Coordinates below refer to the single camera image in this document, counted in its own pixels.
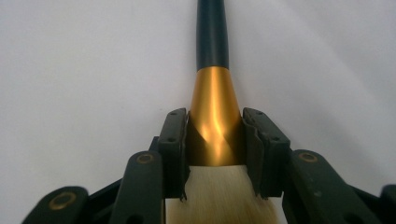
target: black rubber grip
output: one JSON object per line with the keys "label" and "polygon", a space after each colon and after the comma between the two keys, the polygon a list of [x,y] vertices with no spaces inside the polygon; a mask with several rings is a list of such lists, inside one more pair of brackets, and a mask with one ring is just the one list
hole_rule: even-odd
{"label": "black rubber grip", "polygon": [[199,0],[197,15],[197,70],[209,66],[229,68],[224,1]]}

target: rivet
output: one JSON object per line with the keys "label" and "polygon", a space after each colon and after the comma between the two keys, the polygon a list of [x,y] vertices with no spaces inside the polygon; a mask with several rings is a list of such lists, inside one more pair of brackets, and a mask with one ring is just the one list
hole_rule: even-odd
{"label": "rivet", "polygon": [[146,154],[143,154],[143,155],[140,155],[139,157],[137,157],[136,160],[137,160],[137,162],[144,164],[144,163],[149,163],[152,160],[154,160],[154,157],[151,154],[146,153]]}
{"label": "rivet", "polygon": [[49,202],[49,208],[51,210],[61,210],[72,204],[77,198],[76,193],[65,191],[58,194]]}
{"label": "rivet", "polygon": [[307,161],[307,162],[317,162],[318,161],[318,157],[312,155],[309,152],[303,152],[300,155],[298,155],[298,157],[303,160],[303,161]]}

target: gold foil wrap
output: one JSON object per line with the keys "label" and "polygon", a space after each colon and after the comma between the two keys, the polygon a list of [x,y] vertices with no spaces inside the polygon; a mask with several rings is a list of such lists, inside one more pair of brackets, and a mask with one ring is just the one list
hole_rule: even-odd
{"label": "gold foil wrap", "polygon": [[198,71],[187,124],[189,165],[226,166],[246,163],[245,135],[228,69]]}

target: clamp jaw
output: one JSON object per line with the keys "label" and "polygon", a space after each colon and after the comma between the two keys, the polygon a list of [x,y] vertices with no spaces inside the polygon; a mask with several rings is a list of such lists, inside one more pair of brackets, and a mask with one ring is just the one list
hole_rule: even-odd
{"label": "clamp jaw", "polygon": [[[56,189],[23,221],[28,223],[165,223],[165,199],[188,200],[185,108],[170,112],[148,151],[134,154],[123,178],[88,194]],[[256,195],[281,197],[292,224],[396,223],[396,185],[380,197],[349,186],[318,153],[291,150],[290,140],[261,111],[245,108],[247,174]]]}

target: white background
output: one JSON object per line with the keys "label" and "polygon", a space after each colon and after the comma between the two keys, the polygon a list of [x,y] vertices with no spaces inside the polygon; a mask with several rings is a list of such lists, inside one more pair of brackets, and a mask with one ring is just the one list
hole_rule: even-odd
{"label": "white background", "polygon": [[[226,1],[239,105],[378,194],[396,182],[396,2]],[[0,0],[0,223],[93,193],[190,107],[195,1]]]}

